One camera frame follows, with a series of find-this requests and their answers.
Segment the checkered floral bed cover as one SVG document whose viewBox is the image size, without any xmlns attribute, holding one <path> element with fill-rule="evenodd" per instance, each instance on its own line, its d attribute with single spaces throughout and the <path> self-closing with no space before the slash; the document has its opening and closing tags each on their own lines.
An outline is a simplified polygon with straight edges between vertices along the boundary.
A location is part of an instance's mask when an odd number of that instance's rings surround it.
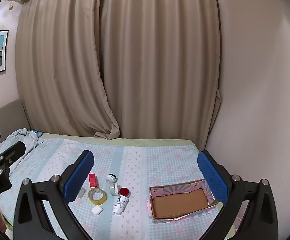
<svg viewBox="0 0 290 240">
<path fill-rule="evenodd" d="M 101 189 L 109 190 L 105 178 L 113 173 L 118 185 L 130 190 L 129 201 L 119 216 L 113 213 L 116 197 L 112 195 L 107 196 L 103 212 L 97 216 L 91 212 L 93 204 L 86 194 L 70 203 L 70 209 L 93 239 L 199 239 L 221 209 L 217 205 L 212 213 L 173 223 L 156 224 L 149 217 L 150 187 L 202 179 L 197 166 L 198 149 L 190 141 L 107 141 L 43 135 L 10 174 L 11 189 L 0 194 L 0 210 L 6 220 L 13 222 L 18 191 L 25 178 L 34 182 L 49 180 L 74 163 L 84 150 L 94 155 L 91 171 Z"/>
</svg>

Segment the crumpled light blue cloth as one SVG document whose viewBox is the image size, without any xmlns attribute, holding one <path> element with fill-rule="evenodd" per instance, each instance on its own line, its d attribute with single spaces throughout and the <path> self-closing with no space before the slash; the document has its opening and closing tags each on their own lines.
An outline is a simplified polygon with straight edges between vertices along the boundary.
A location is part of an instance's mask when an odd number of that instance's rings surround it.
<svg viewBox="0 0 290 240">
<path fill-rule="evenodd" d="M 0 142 L 0 154 L 18 141 L 21 141 L 25 144 L 25 154 L 10 166 L 10 174 L 13 173 L 21 160 L 23 160 L 28 155 L 28 153 L 38 145 L 38 139 L 42 135 L 43 133 L 41 131 L 22 128 L 14 131 L 4 141 Z"/>
</svg>

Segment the grey sofa headboard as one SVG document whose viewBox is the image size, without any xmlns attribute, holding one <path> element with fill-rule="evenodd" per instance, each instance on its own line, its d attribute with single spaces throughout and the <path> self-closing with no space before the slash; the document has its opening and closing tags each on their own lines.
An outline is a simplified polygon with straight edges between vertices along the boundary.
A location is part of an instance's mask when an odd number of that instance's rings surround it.
<svg viewBox="0 0 290 240">
<path fill-rule="evenodd" d="M 30 130 L 31 126 L 20 99 L 0 108 L 1 141 L 5 140 L 12 132 L 22 128 Z"/>
</svg>

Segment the red rectangular box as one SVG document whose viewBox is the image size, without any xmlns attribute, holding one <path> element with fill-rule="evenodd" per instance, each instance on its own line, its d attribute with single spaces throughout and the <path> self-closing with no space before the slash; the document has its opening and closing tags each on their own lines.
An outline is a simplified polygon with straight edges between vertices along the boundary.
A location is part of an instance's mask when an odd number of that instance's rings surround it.
<svg viewBox="0 0 290 240">
<path fill-rule="evenodd" d="M 98 187 L 97 178 L 96 178 L 96 175 L 94 173 L 90 173 L 88 175 L 88 179 L 89 179 L 89 185 L 90 185 L 91 189 Z"/>
</svg>

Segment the red lid jar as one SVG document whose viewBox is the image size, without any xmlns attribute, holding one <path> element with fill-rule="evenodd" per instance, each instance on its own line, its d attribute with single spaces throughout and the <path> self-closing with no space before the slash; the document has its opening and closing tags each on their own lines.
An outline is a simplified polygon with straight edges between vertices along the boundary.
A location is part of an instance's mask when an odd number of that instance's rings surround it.
<svg viewBox="0 0 290 240">
<path fill-rule="evenodd" d="M 130 190 L 127 187 L 121 187 L 119 190 L 120 195 L 129 197 L 130 195 Z"/>
</svg>

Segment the cardboard box with pink lining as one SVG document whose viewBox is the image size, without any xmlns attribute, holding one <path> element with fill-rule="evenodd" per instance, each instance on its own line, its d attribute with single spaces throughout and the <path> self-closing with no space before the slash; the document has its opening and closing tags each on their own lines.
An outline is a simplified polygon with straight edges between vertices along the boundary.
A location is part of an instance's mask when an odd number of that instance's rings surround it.
<svg viewBox="0 0 290 240">
<path fill-rule="evenodd" d="M 156 224 L 201 217 L 217 204 L 205 179 L 150 187 L 147 201 L 149 217 Z"/>
</svg>

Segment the yellow tape roll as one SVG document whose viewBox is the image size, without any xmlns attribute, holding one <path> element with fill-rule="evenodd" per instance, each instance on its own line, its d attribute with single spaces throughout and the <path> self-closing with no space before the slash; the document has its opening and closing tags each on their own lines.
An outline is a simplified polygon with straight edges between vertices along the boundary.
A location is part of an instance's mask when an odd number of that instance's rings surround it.
<svg viewBox="0 0 290 240">
<path fill-rule="evenodd" d="M 102 205 L 107 200 L 106 192 L 99 187 L 91 188 L 88 192 L 88 199 L 94 205 Z"/>
</svg>

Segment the small black lid jar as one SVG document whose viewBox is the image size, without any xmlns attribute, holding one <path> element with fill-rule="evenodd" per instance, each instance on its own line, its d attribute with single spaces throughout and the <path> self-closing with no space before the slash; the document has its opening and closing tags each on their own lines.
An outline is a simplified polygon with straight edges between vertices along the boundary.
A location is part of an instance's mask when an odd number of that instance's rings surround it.
<svg viewBox="0 0 290 240">
<path fill-rule="evenodd" d="M 106 182 L 109 184 L 114 184 L 117 181 L 117 177 L 113 174 L 113 173 L 109 173 L 106 178 L 105 178 Z"/>
</svg>

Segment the pale green cream jar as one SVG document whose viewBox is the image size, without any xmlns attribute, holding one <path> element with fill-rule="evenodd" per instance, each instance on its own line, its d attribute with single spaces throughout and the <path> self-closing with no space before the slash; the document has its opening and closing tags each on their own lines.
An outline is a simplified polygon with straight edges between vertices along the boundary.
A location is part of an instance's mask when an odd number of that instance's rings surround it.
<svg viewBox="0 0 290 240">
<path fill-rule="evenodd" d="M 110 183 L 109 185 L 109 191 L 110 191 L 110 194 L 112 196 L 117 196 L 119 195 L 119 186 L 117 183 Z"/>
</svg>

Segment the grey eraser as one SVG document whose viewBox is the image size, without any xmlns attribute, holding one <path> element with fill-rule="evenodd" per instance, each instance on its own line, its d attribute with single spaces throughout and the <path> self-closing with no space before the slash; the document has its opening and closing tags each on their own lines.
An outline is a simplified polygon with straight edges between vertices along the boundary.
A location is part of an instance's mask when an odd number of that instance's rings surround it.
<svg viewBox="0 0 290 240">
<path fill-rule="evenodd" d="M 77 197 L 78 198 L 82 198 L 83 196 L 84 196 L 84 193 L 86 192 L 86 190 L 82 187 L 81 189 L 80 189 L 80 191 L 78 192 L 78 195 L 77 195 Z"/>
</svg>

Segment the white medicine bottle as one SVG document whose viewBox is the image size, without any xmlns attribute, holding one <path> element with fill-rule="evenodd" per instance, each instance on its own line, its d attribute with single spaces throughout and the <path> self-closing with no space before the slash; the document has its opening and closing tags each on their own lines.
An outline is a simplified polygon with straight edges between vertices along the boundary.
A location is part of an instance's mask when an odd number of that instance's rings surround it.
<svg viewBox="0 0 290 240">
<path fill-rule="evenodd" d="M 128 200 L 129 199 L 126 196 L 122 196 L 122 195 L 118 196 L 113 207 L 113 213 L 115 215 L 121 215 L 128 203 Z"/>
</svg>

